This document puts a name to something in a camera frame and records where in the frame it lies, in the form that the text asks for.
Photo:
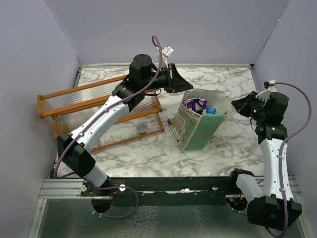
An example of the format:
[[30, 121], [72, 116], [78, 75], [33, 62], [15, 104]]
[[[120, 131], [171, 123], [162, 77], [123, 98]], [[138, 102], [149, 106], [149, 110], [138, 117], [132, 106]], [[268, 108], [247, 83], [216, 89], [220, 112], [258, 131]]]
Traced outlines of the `purple snack bag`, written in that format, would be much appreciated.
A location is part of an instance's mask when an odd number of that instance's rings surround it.
[[207, 100], [202, 98], [193, 98], [193, 99], [183, 100], [182, 104], [186, 108], [191, 109], [192, 111], [198, 114], [202, 114], [203, 111], [207, 107]]

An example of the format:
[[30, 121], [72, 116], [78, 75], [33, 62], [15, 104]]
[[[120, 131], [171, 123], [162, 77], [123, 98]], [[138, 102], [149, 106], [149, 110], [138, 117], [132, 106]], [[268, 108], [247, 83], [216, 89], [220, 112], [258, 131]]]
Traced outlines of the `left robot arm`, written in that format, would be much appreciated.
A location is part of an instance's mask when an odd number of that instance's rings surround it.
[[107, 194], [109, 177], [97, 166], [91, 151], [112, 125], [145, 98], [145, 91], [158, 89], [179, 93], [192, 90], [193, 85], [178, 73], [173, 63], [161, 68], [156, 67], [146, 54], [134, 56], [129, 73], [115, 87], [105, 104], [70, 134], [61, 132], [58, 135], [57, 164], [65, 163], [77, 176], [92, 183], [92, 190], [97, 195]]

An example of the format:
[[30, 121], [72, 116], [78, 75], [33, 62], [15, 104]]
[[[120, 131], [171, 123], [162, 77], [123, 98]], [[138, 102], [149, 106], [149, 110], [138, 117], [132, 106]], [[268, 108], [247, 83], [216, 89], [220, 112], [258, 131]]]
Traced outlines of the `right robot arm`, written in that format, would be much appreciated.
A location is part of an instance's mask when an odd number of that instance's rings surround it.
[[295, 202], [287, 171], [287, 129], [282, 124], [289, 98], [270, 92], [262, 99], [256, 92], [232, 101], [240, 115], [256, 122], [256, 135], [264, 161], [264, 186], [260, 187], [255, 175], [234, 169], [227, 182], [231, 193], [240, 192], [247, 201], [247, 218], [251, 224], [275, 229], [283, 233], [302, 213], [302, 205]]

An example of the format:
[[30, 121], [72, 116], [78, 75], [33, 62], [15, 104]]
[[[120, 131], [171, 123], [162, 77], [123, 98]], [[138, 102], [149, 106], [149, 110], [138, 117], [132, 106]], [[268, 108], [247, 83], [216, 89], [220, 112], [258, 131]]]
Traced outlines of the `blue snack packet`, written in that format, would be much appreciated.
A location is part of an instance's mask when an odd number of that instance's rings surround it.
[[206, 114], [215, 115], [216, 114], [216, 109], [215, 108], [206, 107]]

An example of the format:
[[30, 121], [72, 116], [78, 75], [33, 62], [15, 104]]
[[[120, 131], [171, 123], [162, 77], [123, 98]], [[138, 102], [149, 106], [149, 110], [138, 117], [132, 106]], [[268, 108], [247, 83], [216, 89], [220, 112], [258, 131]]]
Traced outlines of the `green paper bag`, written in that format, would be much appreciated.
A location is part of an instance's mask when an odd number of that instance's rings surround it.
[[[182, 101], [193, 98], [207, 100], [207, 107], [215, 108], [216, 114], [198, 114], [183, 106]], [[182, 151], [204, 149], [213, 134], [233, 111], [230, 97], [219, 90], [194, 89], [184, 93], [174, 123], [180, 138]]]

